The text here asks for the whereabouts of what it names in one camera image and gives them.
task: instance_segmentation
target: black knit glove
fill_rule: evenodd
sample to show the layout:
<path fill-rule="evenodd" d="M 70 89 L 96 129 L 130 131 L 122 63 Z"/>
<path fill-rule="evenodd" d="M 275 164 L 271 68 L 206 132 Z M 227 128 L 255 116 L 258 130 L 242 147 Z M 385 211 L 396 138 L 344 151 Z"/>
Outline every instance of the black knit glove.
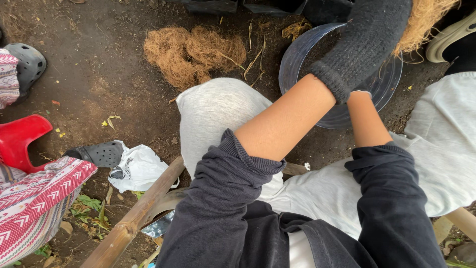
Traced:
<path fill-rule="evenodd" d="M 310 73 L 334 94 L 337 104 L 389 56 L 408 22 L 412 0 L 356 0 L 342 39 Z"/>

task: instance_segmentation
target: light gray sweatpants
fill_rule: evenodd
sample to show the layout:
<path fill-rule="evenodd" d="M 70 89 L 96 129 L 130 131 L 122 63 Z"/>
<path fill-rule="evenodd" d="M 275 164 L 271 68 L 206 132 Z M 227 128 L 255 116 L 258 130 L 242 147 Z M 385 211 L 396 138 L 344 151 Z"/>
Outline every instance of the light gray sweatpants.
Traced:
<path fill-rule="evenodd" d="M 271 105 L 244 82 L 217 78 L 177 98 L 184 164 L 197 162 L 222 133 L 238 129 Z M 391 133 L 415 158 L 420 186 L 428 197 L 428 216 L 441 216 L 476 200 L 476 72 L 445 76 L 427 87 L 407 122 L 407 138 Z M 263 185 L 259 200 L 276 212 L 323 219 L 354 238 L 360 234 L 357 201 L 360 185 L 344 168 L 350 158 L 283 183 L 282 174 Z"/>

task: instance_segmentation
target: gray crocs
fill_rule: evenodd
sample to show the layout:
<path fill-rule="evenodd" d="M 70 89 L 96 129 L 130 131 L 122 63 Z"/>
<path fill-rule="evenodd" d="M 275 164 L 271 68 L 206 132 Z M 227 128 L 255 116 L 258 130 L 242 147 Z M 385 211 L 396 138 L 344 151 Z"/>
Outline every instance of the gray crocs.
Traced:
<path fill-rule="evenodd" d="M 97 167 L 116 167 L 119 165 L 124 149 L 118 142 L 106 142 L 98 145 L 80 146 L 65 152 L 65 155 L 86 160 Z"/>
<path fill-rule="evenodd" d="M 17 78 L 20 84 L 20 97 L 13 104 L 19 104 L 28 98 L 31 86 L 45 71 L 46 59 L 34 47 L 22 43 L 11 43 L 4 49 L 18 59 Z"/>

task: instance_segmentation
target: dirt ground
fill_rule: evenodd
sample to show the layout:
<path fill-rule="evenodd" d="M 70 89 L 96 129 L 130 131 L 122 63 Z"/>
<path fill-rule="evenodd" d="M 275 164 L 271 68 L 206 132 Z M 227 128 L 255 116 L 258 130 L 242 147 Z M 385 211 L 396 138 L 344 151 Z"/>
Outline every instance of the dirt ground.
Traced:
<path fill-rule="evenodd" d="M 249 51 L 248 26 L 253 19 L 252 49 L 244 66 L 254 59 L 265 35 L 267 48 L 263 66 L 266 73 L 255 89 L 275 101 L 281 95 L 280 60 L 291 43 L 291 39 L 281 37 L 281 30 L 302 19 L 300 16 L 261 16 L 239 7 L 236 15 L 224 17 L 220 24 L 218 16 L 193 15 L 181 4 L 161 0 L 87 0 L 83 4 L 68 0 L 0 0 L 0 10 L 15 14 L 21 26 L 15 35 L 7 32 L 0 47 L 12 41 L 24 42 L 39 49 L 48 61 L 45 73 L 33 85 L 30 98 L 1 111 L 0 123 L 38 113 L 46 117 L 54 129 L 66 133 L 59 137 L 59 133 L 50 132 L 29 146 L 30 157 L 36 165 L 47 162 L 40 153 L 54 159 L 68 148 L 113 139 L 124 141 L 129 148 L 145 144 L 168 164 L 180 154 L 180 143 L 172 142 L 173 138 L 180 141 L 180 115 L 176 104 L 169 103 L 178 92 L 162 78 L 157 68 L 144 60 L 142 44 L 147 31 L 169 25 L 187 29 L 211 25 L 243 36 Z M 405 60 L 411 61 L 411 58 L 406 56 Z M 420 60 L 416 54 L 413 58 L 416 62 Z M 251 78 L 249 84 L 258 75 L 258 65 L 247 75 Z M 391 131 L 403 132 L 425 87 L 440 79 L 447 67 L 448 64 L 428 61 L 404 65 L 400 84 L 380 113 Z M 212 72 L 212 77 L 242 79 L 242 73 L 242 70 L 229 74 Z M 113 119 L 116 131 L 101 125 L 111 115 L 122 118 L 122 121 Z M 351 129 L 314 127 L 287 160 L 300 165 L 309 162 L 312 169 L 320 169 L 350 156 L 353 146 Z M 109 187 L 108 172 L 109 169 L 100 169 L 86 183 L 83 193 L 103 200 Z M 185 172 L 181 178 L 180 187 L 187 186 L 189 175 Z M 107 207 L 106 212 L 112 224 L 137 201 L 131 192 L 122 194 L 124 200 L 120 200 L 117 193 L 114 189 L 112 206 Z M 73 228 L 69 241 L 65 242 L 68 234 L 62 229 L 50 241 L 53 252 L 59 256 L 54 263 L 58 267 L 79 267 L 98 245 L 86 231 L 74 224 Z M 139 233 L 116 267 L 130 268 L 139 264 L 155 248 L 151 239 Z M 32 254 L 21 261 L 25 267 L 42 267 L 44 258 Z"/>

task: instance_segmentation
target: wooden stick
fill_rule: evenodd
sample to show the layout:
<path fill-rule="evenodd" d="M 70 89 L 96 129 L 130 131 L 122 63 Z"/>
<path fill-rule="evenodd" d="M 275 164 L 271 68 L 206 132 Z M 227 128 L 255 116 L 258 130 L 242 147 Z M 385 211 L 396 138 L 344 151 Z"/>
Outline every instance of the wooden stick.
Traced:
<path fill-rule="evenodd" d="M 167 191 L 185 169 L 182 156 L 178 156 L 160 175 L 157 181 L 114 226 L 108 236 L 91 253 L 81 268 L 109 268 L 119 260 L 129 243 L 136 237 L 139 228 L 148 220 L 152 208 L 162 201 Z"/>
<path fill-rule="evenodd" d="M 476 241 L 476 216 L 467 211 L 464 207 L 445 215 L 456 227 L 458 227 L 471 240 Z"/>

